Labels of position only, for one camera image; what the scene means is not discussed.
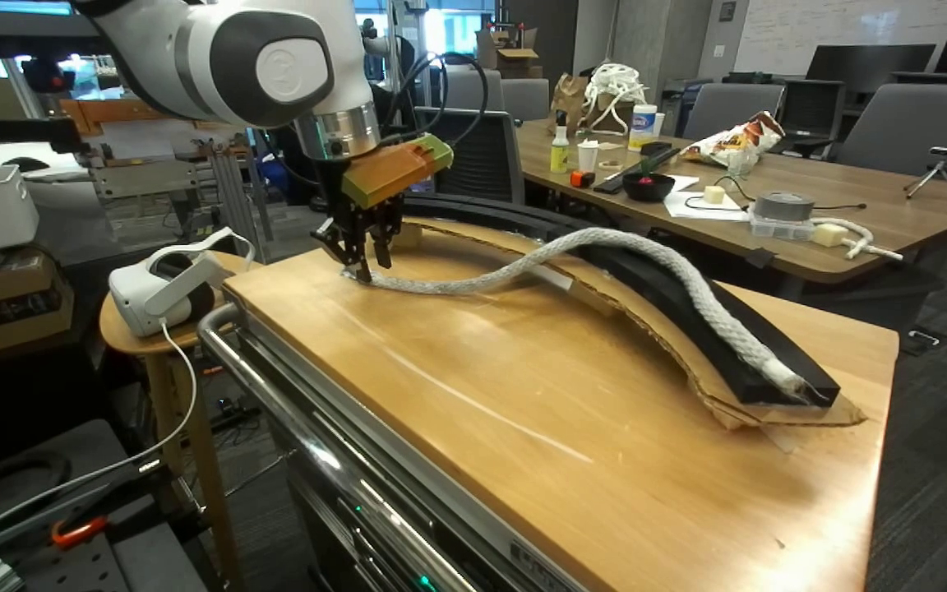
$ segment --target person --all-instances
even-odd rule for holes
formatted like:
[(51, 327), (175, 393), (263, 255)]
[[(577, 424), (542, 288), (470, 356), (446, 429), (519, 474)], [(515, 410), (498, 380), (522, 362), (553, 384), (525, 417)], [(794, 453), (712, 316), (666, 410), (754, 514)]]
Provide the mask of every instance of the person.
[(377, 38), (376, 18), (360, 18), (360, 38), (365, 38), (365, 76), (380, 81), (383, 80), (383, 62), (380, 52), (376, 52), (367, 42)]

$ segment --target bottle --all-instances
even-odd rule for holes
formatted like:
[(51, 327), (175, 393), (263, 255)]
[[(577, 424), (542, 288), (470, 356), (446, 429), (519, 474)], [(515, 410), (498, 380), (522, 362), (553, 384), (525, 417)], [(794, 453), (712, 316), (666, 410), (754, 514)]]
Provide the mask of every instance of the bottle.
[(567, 166), (567, 130), (566, 126), (553, 128), (553, 140), (548, 140), (548, 172), (566, 172)]
[(630, 110), (628, 152), (642, 152), (642, 145), (658, 139), (658, 106), (639, 100)]

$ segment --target wooden board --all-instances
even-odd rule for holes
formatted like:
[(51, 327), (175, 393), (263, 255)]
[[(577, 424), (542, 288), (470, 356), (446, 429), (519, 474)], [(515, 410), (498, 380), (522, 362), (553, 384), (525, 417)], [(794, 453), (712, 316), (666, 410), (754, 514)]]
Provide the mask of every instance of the wooden board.
[[(491, 266), (449, 235), (394, 258)], [(590, 589), (863, 584), (894, 333), (736, 288), (863, 420), (724, 429), (645, 333), (542, 282), (402, 295), (304, 254), (225, 291)]]

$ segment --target machine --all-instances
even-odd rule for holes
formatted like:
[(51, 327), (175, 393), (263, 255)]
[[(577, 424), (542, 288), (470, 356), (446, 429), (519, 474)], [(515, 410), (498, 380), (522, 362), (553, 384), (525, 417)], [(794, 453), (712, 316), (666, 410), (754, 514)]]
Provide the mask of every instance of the machine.
[[(365, 235), (372, 235), (377, 263), (389, 266), (389, 241), (402, 226), (399, 207), (389, 197), (359, 202), (341, 195), (349, 164), (383, 145), (349, 0), (73, 0), (73, 5), (113, 42), (122, 76), (148, 106), (182, 119), (293, 126), (327, 197), (333, 215), (320, 229), (326, 248), (367, 279)], [(402, 174), (383, 185), (404, 186), (433, 164), (383, 172)]]

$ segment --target flexible hose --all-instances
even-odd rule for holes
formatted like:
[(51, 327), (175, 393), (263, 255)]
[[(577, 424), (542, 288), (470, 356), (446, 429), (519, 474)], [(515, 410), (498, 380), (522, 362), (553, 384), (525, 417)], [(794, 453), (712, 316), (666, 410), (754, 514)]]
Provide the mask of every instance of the flexible hose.
[(472, 279), (402, 279), (402, 276), (372, 276), (372, 287), (377, 288), (394, 288), (394, 291), (422, 291), (422, 295), (465, 295), (465, 291), (491, 291), (509, 287), (515, 276), (542, 266), (544, 258), (577, 248), (577, 245), (623, 245), (634, 254), (650, 255), (658, 266), (669, 270), (680, 287), (687, 288), (695, 308), (702, 316), (702, 323), (750, 365), (756, 368), (769, 384), (775, 384), (782, 393), (791, 400), (807, 400), (807, 380), (794, 374), (787, 362), (772, 356), (736, 316), (730, 316), (726, 306), (715, 303), (710, 282), (699, 276), (699, 270), (682, 258), (677, 248), (623, 232), (623, 229), (608, 229), (608, 226), (586, 226), (573, 229), (566, 235), (555, 235), (519, 258), (472, 276)]

